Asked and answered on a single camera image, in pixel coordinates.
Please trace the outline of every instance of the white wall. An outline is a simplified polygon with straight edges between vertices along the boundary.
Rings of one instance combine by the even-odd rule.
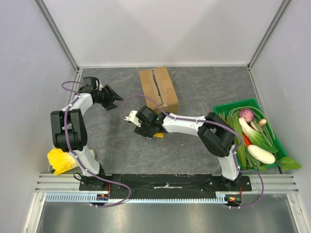
[[[33,0],[0,7],[0,231],[20,233],[52,148],[50,113],[74,70]]]
[[[293,0],[253,68],[265,111],[311,216],[311,1]]]
[[[282,0],[45,0],[80,66],[247,64]]]

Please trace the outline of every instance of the yellow object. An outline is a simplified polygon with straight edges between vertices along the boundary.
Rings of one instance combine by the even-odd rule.
[[[69,171],[75,167],[78,167],[77,162],[67,153],[61,149],[52,149],[48,153],[48,160],[53,169],[54,175],[59,175],[65,171]]]
[[[154,137],[163,137],[163,133],[156,133]]]

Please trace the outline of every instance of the white radish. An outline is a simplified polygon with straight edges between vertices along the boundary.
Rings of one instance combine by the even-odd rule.
[[[255,159],[257,159],[259,162],[262,162],[263,164],[272,164],[276,161],[276,158],[273,154],[258,146],[249,145],[247,150]]]

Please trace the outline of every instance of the red pepper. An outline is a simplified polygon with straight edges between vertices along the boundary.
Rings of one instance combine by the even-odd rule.
[[[245,143],[246,147],[251,145],[250,140],[248,139],[248,137],[244,133],[243,133],[243,137],[244,137],[244,143]]]

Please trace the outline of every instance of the black mounting plate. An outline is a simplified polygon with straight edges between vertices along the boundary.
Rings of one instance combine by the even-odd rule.
[[[95,177],[83,177],[80,180],[80,191],[105,191],[107,190],[106,182],[100,181]]]
[[[241,176],[239,185],[228,188],[222,176],[212,174],[112,174],[106,179],[128,185],[132,190],[131,199],[200,199],[215,198],[215,192],[252,191],[248,176]],[[80,190],[99,191],[80,184]],[[127,188],[111,184],[110,198],[123,199]]]

